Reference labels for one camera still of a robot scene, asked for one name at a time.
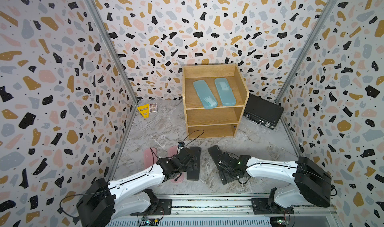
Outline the black pencil case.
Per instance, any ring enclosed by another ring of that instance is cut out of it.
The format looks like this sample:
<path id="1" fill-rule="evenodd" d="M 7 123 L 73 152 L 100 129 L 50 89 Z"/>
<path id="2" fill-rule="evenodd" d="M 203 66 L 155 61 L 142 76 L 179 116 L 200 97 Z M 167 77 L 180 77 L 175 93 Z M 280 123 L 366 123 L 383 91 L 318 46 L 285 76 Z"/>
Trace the black pencil case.
<path id="1" fill-rule="evenodd" d="M 193 160 L 191 162 L 189 170 L 187 171 L 187 180 L 188 181 L 199 181 L 199 179 L 200 179 L 200 164 L 201 164 L 201 148 L 200 147 L 191 147 L 190 150 L 193 154 Z"/>
<path id="2" fill-rule="evenodd" d="M 223 153 L 217 145 L 210 147 L 208 151 L 219 172 L 228 173 L 228 171 L 222 167 L 219 162 L 221 160 L 226 161 L 229 155 L 227 153 Z"/>

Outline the translucent blue pencil case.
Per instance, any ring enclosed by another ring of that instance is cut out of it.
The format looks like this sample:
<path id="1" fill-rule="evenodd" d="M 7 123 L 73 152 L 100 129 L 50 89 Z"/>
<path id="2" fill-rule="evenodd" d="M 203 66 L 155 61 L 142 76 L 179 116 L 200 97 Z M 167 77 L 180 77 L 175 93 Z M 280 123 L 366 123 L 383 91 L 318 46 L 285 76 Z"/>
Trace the translucent blue pencil case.
<path id="1" fill-rule="evenodd" d="M 216 78 L 215 86 L 217 88 L 222 105 L 235 106 L 237 101 L 227 78 Z"/>
<path id="2" fill-rule="evenodd" d="M 218 102 L 204 80 L 194 81 L 193 86 L 204 109 L 209 110 L 217 107 Z"/>

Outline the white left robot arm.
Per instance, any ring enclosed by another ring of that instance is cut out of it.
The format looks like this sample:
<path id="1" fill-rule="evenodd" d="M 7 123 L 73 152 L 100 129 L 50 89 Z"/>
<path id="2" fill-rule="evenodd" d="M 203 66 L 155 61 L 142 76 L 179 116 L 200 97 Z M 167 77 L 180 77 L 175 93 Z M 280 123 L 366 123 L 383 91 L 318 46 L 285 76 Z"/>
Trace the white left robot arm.
<path id="1" fill-rule="evenodd" d="M 151 159 L 152 165 L 141 172 L 110 182 L 101 178 L 91 184 L 76 205 L 82 226 L 105 227 L 119 217 L 153 214 L 159 199 L 151 187 L 200 167 L 199 154 L 191 148 L 183 148 L 176 155 L 164 158 L 152 153 Z"/>

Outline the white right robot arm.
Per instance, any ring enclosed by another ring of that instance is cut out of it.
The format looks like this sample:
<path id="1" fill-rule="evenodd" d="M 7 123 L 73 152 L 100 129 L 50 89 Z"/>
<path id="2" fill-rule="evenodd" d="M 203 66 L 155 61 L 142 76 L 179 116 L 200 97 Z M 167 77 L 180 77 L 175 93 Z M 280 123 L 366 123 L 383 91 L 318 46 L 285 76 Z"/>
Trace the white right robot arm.
<path id="1" fill-rule="evenodd" d="M 331 205 L 332 177 L 307 157 L 299 157 L 296 161 L 272 161 L 249 155 L 234 158 L 224 152 L 219 155 L 217 164 L 237 180 L 269 178 L 288 183 L 270 192 L 270 204 L 281 208 L 305 204 L 328 208 Z"/>

